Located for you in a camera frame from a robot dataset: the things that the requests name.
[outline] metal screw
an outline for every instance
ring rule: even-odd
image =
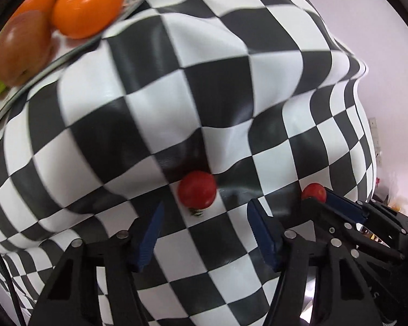
[[[78,248],[79,246],[82,246],[82,244],[83,244],[83,240],[82,240],[82,239],[74,239],[74,240],[71,242],[71,246],[72,246],[73,248]]]
[[[353,257],[354,259],[357,259],[357,258],[360,257],[360,253],[358,252],[357,249],[352,249],[352,250],[351,250],[351,255],[352,255],[352,257]]]
[[[342,246],[342,242],[337,238],[331,239],[331,244],[332,244],[332,246],[335,246],[336,248]]]
[[[293,230],[286,230],[284,232],[284,235],[285,235],[286,238],[289,238],[289,239],[296,238],[296,232],[294,232]]]
[[[116,237],[118,239],[125,239],[126,237],[128,237],[128,231],[120,230],[118,233],[116,233]]]

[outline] checkerboard pattern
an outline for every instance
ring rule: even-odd
[[[73,239],[107,239],[163,200],[154,257],[134,276],[150,325],[261,325],[278,276],[246,204],[292,227],[309,183],[372,195],[366,71],[309,0],[146,0],[0,122],[0,251],[22,307]],[[201,217],[176,194],[192,170],[218,184]]]

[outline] plate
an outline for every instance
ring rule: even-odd
[[[103,32],[109,28],[112,24],[124,21],[139,7],[143,0],[124,0],[122,11],[118,18],[108,25],[100,33],[87,39],[70,39],[61,34],[58,30],[55,30],[52,34],[52,56],[51,61],[41,72],[30,79],[26,84],[19,87],[12,87],[9,91],[0,95],[0,120],[11,108],[12,104],[23,94],[27,89],[34,86],[37,82],[42,80],[52,71],[65,65],[72,60],[75,56],[82,53],[84,50],[89,49],[92,45],[95,45],[101,39]]]

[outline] electrical outlet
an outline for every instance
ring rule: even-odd
[[[370,128],[376,128],[376,118],[369,118],[368,120]]]
[[[379,138],[372,136],[372,140],[373,140],[373,147],[378,148],[378,150],[381,150],[381,146],[379,144]]]
[[[376,156],[376,165],[377,165],[377,166],[382,166],[382,158],[381,158],[381,155],[380,155],[380,154],[378,154],[378,155]]]

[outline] red apple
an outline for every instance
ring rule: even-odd
[[[302,194],[301,194],[301,199],[307,199],[308,197],[314,197],[316,200],[319,202],[326,202],[326,190],[325,188],[318,184],[318,183],[312,183],[310,185],[307,185],[305,189],[303,189]]]
[[[187,174],[178,186],[180,202],[190,209],[205,209],[216,197],[216,182],[213,175],[201,171]]]
[[[0,79],[9,87],[21,86],[46,65],[51,29],[40,11],[24,12],[0,33]]]

